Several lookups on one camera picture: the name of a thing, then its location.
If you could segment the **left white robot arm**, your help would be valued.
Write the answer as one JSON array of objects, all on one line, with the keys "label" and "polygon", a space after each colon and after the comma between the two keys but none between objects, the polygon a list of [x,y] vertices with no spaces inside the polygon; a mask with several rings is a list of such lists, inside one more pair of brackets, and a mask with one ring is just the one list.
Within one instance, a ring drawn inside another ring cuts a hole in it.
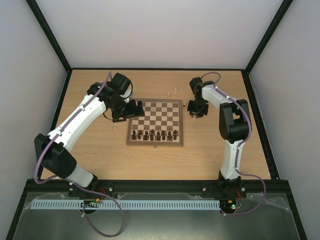
[{"label": "left white robot arm", "polygon": [[53,177],[59,177],[82,188],[89,188],[96,176],[84,169],[71,155],[71,151],[84,131],[107,110],[111,121],[125,122],[145,115],[141,101],[133,99],[133,83],[125,75],[109,73],[103,83],[90,86],[78,107],[48,134],[38,134],[34,139],[37,164],[34,181],[44,184],[48,179],[39,179],[39,170],[49,170]]}]

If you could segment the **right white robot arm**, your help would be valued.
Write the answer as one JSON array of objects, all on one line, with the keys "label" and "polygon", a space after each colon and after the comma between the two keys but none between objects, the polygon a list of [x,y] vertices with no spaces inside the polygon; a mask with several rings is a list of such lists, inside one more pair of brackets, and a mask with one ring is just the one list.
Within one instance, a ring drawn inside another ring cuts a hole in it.
[{"label": "right white robot arm", "polygon": [[218,174],[216,190],[227,197],[241,188],[240,162],[243,145],[251,136],[252,124],[249,105],[245,99],[234,99],[213,81],[195,77],[189,82],[194,100],[188,102],[187,111],[193,118],[208,114],[209,104],[219,110],[218,129],[225,140],[224,158]]}]

